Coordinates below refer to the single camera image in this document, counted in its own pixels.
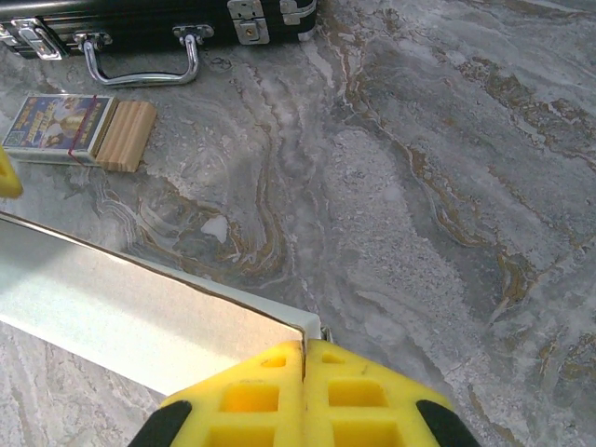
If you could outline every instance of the black briefcase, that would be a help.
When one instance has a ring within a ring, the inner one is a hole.
[[[105,86],[185,84],[196,78],[198,46],[304,41],[316,16],[317,0],[0,0],[0,42],[25,59],[84,54],[91,76]],[[109,78],[98,56],[181,45],[188,56],[183,74]]]

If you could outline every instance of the marble floor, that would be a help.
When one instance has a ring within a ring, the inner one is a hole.
[[[483,445],[593,446],[595,41],[592,0],[323,0],[307,43],[118,91],[158,109],[137,173],[23,164],[0,209],[317,312]],[[0,60],[0,132],[27,93],[110,91]],[[159,402],[6,326],[0,359],[2,445],[122,445]]]

